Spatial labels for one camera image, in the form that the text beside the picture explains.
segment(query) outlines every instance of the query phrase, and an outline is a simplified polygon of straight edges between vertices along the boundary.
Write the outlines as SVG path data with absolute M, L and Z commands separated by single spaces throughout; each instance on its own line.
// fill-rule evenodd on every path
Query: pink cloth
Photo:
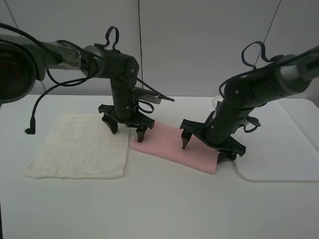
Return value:
M 218 152 L 192 135 L 186 149 L 182 149 L 182 129 L 155 122 L 153 129 L 147 129 L 144 140 L 131 142 L 131 148 L 165 158 L 206 173 L 215 173 Z

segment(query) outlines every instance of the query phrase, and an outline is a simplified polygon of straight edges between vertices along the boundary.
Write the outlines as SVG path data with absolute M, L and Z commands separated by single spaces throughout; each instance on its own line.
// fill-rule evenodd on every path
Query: white towel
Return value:
M 123 177 L 129 128 L 112 134 L 101 115 L 64 113 L 55 122 L 41 152 L 25 170 L 30 178 Z

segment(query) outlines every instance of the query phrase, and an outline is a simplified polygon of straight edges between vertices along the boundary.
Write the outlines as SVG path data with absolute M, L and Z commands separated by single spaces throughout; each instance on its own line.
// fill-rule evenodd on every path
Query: white tabletop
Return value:
M 105 96 L 47 96 L 36 112 L 36 135 L 26 135 L 36 98 L 0 110 L 6 239 L 319 237 L 318 183 L 248 182 L 230 162 L 210 175 L 130 149 L 121 179 L 25 178 L 60 112 L 97 113 L 100 104 L 112 103 Z M 211 110 L 211 98 L 176 97 L 156 106 L 151 117 L 179 127 L 183 118 L 204 122 Z

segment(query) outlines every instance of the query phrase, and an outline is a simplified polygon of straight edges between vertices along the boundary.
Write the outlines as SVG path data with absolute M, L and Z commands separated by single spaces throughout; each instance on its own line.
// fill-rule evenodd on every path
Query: cable connector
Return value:
M 27 128 L 24 132 L 26 134 L 35 134 L 35 117 L 31 117 L 30 128 Z

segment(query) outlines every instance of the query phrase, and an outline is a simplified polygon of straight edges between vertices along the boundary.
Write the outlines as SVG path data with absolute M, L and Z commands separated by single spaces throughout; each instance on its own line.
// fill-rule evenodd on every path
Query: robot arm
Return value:
M 110 79 L 113 106 L 101 105 L 99 113 L 104 113 L 105 122 L 112 133 L 118 130 L 117 123 L 137 128 L 139 141 L 144 138 L 147 128 L 153 128 L 154 120 L 142 114 L 151 113 L 140 108 L 139 103 L 151 106 L 148 102 L 159 104 L 161 99 L 174 101 L 149 87 L 152 91 L 136 88 L 139 65 L 132 56 L 115 49 L 119 40 L 117 28 L 110 27 L 106 33 L 107 43 L 94 44 L 84 49 L 75 44 L 60 40 L 52 43 L 39 42 L 25 32 L 0 23 L 0 27 L 14 30 L 27 38 L 0 35 L 0 104 L 17 101 L 32 89 L 35 79 L 42 81 L 47 72 L 57 85 L 40 96 L 33 108 L 30 128 L 27 134 L 35 134 L 35 109 L 39 100 L 58 86 L 79 85 L 90 78 Z M 116 31 L 116 40 L 112 50 L 105 49 L 109 44 L 109 35 Z M 70 82 L 55 81 L 48 69 L 81 70 L 86 78 Z
M 266 67 L 228 79 L 225 85 L 224 100 L 217 105 L 205 123 L 185 120 L 180 128 L 183 149 L 192 134 L 209 147 L 220 151 L 218 163 L 232 161 L 236 155 L 242 156 L 246 147 L 230 135 L 250 122 L 255 130 L 260 126 L 258 120 L 249 113 L 267 102 L 301 93 L 307 89 L 311 80 L 319 76 L 319 46 L 299 56 L 281 57 Z

